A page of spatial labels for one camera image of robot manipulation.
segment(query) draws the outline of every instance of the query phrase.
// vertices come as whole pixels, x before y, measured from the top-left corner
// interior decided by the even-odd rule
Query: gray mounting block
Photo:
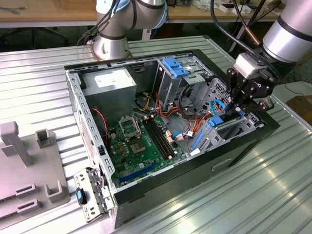
[[[55,134],[0,124],[0,230],[69,201]]]

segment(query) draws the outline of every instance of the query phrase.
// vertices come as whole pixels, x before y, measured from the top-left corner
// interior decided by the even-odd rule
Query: ram slot
[[[173,156],[174,152],[162,135],[157,124],[152,119],[144,120],[143,124],[163,158],[167,159],[169,156]]]

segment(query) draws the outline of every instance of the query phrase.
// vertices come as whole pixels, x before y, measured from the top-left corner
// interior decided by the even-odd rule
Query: expansion slot
[[[120,182],[120,183],[121,183],[121,182],[125,182],[125,181],[128,181],[129,179],[133,179],[133,178],[135,178],[135,177],[137,177],[137,176],[140,176],[140,175],[142,175],[142,174],[144,174],[144,173],[150,172],[150,171],[154,168],[154,166],[156,166],[156,164],[157,164],[157,163],[153,163],[152,165],[150,165],[150,166],[148,166],[148,167],[146,167],[146,168],[143,168],[143,169],[141,169],[141,170],[139,170],[139,171],[137,171],[137,172],[134,172],[134,173],[132,173],[132,174],[130,174],[130,175],[126,175],[126,176],[120,178],[120,179],[119,179],[119,182]]]
[[[165,139],[154,120],[144,120],[143,124],[163,158],[167,159],[169,156],[173,156],[173,150],[171,149],[168,141]]]

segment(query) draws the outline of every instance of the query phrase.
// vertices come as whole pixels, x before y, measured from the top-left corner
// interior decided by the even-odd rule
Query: aluminum profile table
[[[233,59],[203,37],[134,41],[134,56],[201,49],[222,70]],[[69,100],[64,65],[94,61],[85,46],[0,54],[0,122],[14,120],[20,136],[56,133],[71,199],[0,233],[110,233],[108,216],[86,224],[74,173],[91,166]],[[137,217],[116,233],[311,233],[311,128],[283,103],[271,116],[281,127],[242,162]]]

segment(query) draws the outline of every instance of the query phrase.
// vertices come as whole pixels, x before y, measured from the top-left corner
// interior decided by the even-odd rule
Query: blue cable
[[[157,32],[157,29],[155,29],[153,35],[151,35],[151,38],[153,38],[155,36],[156,32]]]
[[[174,138],[174,137],[176,137],[176,135],[179,135],[180,133],[184,133],[184,132],[175,132],[172,134],[172,137]]]
[[[216,116],[216,112],[215,112],[215,109],[214,109],[214,101],[217,102],[217,103],[219,103],[219,104],[222,106],[223,109],[226,108],[226,105],[224,104],[223,101],[221,101],[221,100],[219,100],[219,99],[214,99],[214,100],[212,100],[212,101],[210,102],[211,111],[212,111],[213,115]]]

